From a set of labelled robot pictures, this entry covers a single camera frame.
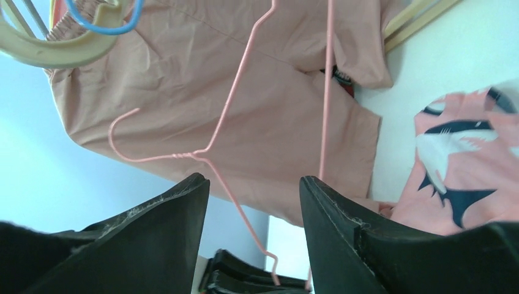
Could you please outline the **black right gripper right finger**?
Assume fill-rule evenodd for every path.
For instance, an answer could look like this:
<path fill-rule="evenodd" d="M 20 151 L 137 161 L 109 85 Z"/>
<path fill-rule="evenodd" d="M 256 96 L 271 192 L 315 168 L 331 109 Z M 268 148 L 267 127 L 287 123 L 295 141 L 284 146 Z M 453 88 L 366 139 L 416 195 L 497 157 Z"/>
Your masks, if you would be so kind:
<path fill-rule="evenodd" d="M 316 293 L 517 293 L 518 224 L 449 236 L 394 222 L 314 176 L 299 182 Z"/>

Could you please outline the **pink shark print shorts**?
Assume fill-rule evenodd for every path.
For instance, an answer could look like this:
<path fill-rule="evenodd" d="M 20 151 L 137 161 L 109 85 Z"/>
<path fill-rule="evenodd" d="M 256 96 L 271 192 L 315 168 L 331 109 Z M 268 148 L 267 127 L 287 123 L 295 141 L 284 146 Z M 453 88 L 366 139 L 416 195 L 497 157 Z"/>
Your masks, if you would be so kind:
<path fill-rule="evenodd" d="M 414 125 L 414 166 L 383 216 L 437 235 L 518 220 L 517 89 L 447 94 L 415 115 Z"/>

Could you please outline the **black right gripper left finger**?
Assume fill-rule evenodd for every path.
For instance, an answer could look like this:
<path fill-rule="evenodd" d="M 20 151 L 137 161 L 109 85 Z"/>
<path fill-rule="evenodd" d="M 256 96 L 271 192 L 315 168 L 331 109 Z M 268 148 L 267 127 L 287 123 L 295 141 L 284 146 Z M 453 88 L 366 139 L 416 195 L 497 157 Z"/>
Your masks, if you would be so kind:
<path fill-rule="evenodd" d="M 189 293 L 210 182 L 195 173 L 81 231 L 1 223 L 2 293 Z"/>

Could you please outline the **pink wire hanger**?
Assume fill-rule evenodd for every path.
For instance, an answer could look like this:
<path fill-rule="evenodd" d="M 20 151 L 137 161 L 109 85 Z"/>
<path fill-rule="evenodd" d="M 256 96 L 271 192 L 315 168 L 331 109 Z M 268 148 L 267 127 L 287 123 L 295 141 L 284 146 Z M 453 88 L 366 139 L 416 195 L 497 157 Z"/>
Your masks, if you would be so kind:
<path fill-rule="evenodd" d="M 121 159 L 127 161 L 127 162 L 136 162 L 136 163 L 142 163 L 142 162 L 151 162 L 155 160 L 162 160 L 162 159 L 193 159 L 198 162 L 204 162 L 206 163 L 212 171 L 215 173 L 217 179 L 219 180 L 220 184 L 224 188 L 225 192 L 228 194 L 231 202 L 236 207 L 238 213 L 240 214 L 242 220 L 244 221 L 246 227 L 248 228 L 251 236 L 253 237 L 258 249 L 267 257 L 270 257 L 273 259 L 274 263 L 272 265 L 271 269 L 271 278 L 273 280 L 274 285 L 281 286 L 280 279 L 276 273 L 277 265 L 278 265 L 278 257 L 277 255 L 267 251 L 265 247 L 261 244 L 259 241 L 258 235 L 252 228 L 252 225 L 245 215 L 243 209 L 241 208 L 240 204 L 238 204 L 235 195 L 231 191 L 228 183 L 224 179 L 224 177 L 221 175 L 218 168 L 213 164 L 211 160 L 208 158 L 201 157 L 200 155 L 205 154 L 209 152 L 216 139 L 218 138 L 218 135 L 220 133 L 220 129 L 223 126 L 223 123 L 226 119 L 226 115 L 230 109 L 230 106 L 233 102 L 233 99 L 236 95 L 237 88 L 239 86 L 239 83 L 242 79 L 242 76 L 245 72 L 245 67 L 248 63 L 249 55 L 252 52 L 253 44 L 256 39 L 256 34 L 259 31 L 259 28 L 261 25 L 269 18 L 271 17 L 274 12 L 279 7 L 279 2 L 277 0 L 271 1 L 271 7 L 270 9 L 262 16 L 260 17 L 256 23 L 252 27 L 252 31 L 250 33 L 250 36 L 248 38 L 248 42 L 246 45 L 246 48 L 244 50 L 244 53 L 242 55 L 242 59 L 240 61 L 237 73 L 235 75 L 233 84 L 231 85 L 231 89 L 229 91 L 228 97 L 225 101 L 225 104 L 223 106 L 220 118 L 218 120 L 218 123 L 215 127 L 215 130 L 212 134 L 211 139 L 209 140 L 209 143 L 204 149 L 198 149 L 192 152 L 188 153 L 172 153 L 172 154 L 166 154 L 161 156 L 154 156 L 154 157 L 146 157 L 142 159 L 132 159 L 124 155 L 118 147 L 116 146 L 114 142 L 114 131 L 115 128 L 119 123 L 122 122 L 123 119 L 126 119 L 132 115 L 137 114 L 140 109 L 135 108 L 118 118 L 116 118 L 109 126 L 108 129 L 108 142 L 111 147 L 111 149 L 117 154 Z M 322 132 L 321 132 L 321 149 L 320 149 L 320 157 L 319 157 L 319 173 L 318 178 L 323 179 L 326 171 L 326 151 L 327 151 L 327 130 L 328 130 L 328 119 L 329 119 L 329 100 L 330 100 L 330 84 L 331 84 L 331 76 L 332 76 L 332 54 L 333 54 L 333 46 L 334 46 L 334 18 L 335 18 L 335 1 L 334 0 L 328 0 L 327 2 L 327 31 L 326 31 L 326 37 L 327 37 L 327 43 L 326 43 L 326 66 L 325 66 L 325 82 L 324 82 L 324 95 L 323 95 L 323 121 L 322 121 Z"/>

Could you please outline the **beige wooden hanger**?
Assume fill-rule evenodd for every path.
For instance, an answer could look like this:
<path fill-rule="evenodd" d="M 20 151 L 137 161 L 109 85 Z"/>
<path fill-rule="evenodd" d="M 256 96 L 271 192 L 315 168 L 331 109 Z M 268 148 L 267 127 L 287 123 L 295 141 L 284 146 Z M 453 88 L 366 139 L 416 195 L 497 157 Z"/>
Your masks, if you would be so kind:
<path fill-rule="evenodd" d="M 15 26 L 1 17 L 1 53 L 24 64 L 45 69 L 84 66 L 107 54 L 116 43 L 109 36 L 88 29 L 71 40 L 47 41 L 35 37 L 13 1 L 1 1 Z"/>

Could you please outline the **blue hanger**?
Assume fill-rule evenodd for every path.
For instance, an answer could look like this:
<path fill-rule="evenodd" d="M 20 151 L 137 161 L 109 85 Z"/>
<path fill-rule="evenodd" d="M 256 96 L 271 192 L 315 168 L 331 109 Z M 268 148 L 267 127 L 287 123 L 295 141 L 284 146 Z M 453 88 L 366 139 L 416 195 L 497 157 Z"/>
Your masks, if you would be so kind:
<path fill-rule="evenodd" d="M 81 13 L 79 12 L 77 5 L 74 3 L 74 1 L 66 0 L 65 3 L 67 5 L 68 11 L 70 12 L 71 16 L 73 16 L 73 18 L 80 25 L 82 25 L 82 27 L 84 27 L 87 30 L 90 30 L 92 32 L 95 32 L 98 34 L 103 34 L 106 36 L 118 36 L 118 35 L 125 34 L 125 33 L 130 32 L 131 30 L 133 30 L 137 26 L 137 24 L 140 20 L 142 8 L 144 6 L 144 1 L 142 1 L 142 0 L 134 1 L 132 17 L 131 17 L 130 21 L 127 22 L 125 25 L 120 26 L 118 28 L 111 28 L 111 27 L 106 27 L 106 26 L 97 26 L 97 25 L 87 21 L 86 19 L 84 19 L 81 16 Z"/>

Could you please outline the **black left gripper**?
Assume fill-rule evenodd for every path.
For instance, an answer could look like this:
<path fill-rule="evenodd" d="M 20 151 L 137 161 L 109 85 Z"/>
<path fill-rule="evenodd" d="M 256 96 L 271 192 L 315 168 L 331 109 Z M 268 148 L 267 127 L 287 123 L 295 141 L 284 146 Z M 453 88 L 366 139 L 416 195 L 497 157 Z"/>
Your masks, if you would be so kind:
<path fill-rule="evenodd" d="M 301 294 L 310 293 L 306 282 L 279 276 L 275 285 L 270 272 L 250 265 L 224 249 L 208 260 L 198 286 L 199 293 L 220 294 Z"/>

